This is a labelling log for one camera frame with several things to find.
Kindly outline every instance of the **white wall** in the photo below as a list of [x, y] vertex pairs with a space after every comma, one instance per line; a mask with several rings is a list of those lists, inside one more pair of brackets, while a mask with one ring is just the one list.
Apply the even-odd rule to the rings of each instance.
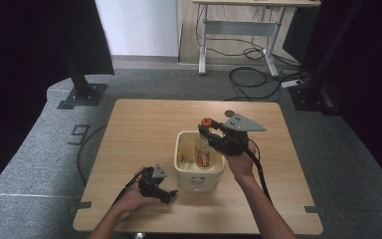
[[178, 57], [180, 0], [95, 3], [112, 55]]

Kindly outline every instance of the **black curtain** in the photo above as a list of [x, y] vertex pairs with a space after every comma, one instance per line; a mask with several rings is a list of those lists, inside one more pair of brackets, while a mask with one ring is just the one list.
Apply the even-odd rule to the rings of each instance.
[[[338, 92], [338, 109], [382, 167], [382, 1], [365, 0], [345, 22], [358, 0], [323, 0], [305, 66]], [[319, 64], [335, 34], [349, 24], [323, 72]]]
[[93, 0], [0, 1], [0, 173], [46, 103], [69, 78], [63, 51], [84, 75], [113, 75]]

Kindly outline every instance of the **orange cap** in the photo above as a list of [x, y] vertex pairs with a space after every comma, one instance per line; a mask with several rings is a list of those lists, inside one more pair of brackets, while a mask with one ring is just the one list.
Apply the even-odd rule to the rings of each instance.
[[211, 127], [212, 126], [212, 119], [210, 119], [210, 118], [201, 119], [201, 125], [206, 127], [206, 128]]

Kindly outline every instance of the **table surface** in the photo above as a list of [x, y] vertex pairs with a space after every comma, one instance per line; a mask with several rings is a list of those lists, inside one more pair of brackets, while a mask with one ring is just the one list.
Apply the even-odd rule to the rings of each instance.
[[150, 205], [124, 215], [116, 231], [258, 234], [229, 166], [214, 191], [197, 192], [178, 186], [173, 165], [177, 134], [197, 130], [202, 118], [224, 122], [228, 119], [226, 110], [267, 128], [249, 132], [249, 137], [260, 147], [273, 204], [294, 233], [320, 234], [318, 214], [305, 212], [305, 206], [315, 205], [279, 105], [250, 102], [118, 100], [82, 198], [82, 202], [91, 201], [92, 207], [78, 210], [74, 227], [92, 231], [134, 172], [141, 166], [160, 163], [168, 174], [160, 188], [178, 189], [177, 196], [169, 204]]
[[319, 0], [193, 0], [204, 5], [273, 6], [273, 7], [319, 7]]

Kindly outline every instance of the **wrist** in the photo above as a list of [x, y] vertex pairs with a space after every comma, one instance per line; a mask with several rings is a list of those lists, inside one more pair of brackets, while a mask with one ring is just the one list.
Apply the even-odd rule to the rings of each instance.
[[110, 213], [112, 213], [114, 216], [122, 216], [127, 212], [126, 208], [124, 208], [123, 204], [116, 203], [112, 205], [109, 209]]
[[253, 175], [246, 175], [246, 174], [235, 175], [235, 180], [238, 182], [238, 184], [241, 187], [247, 186], [253, 183], [257, 183]]

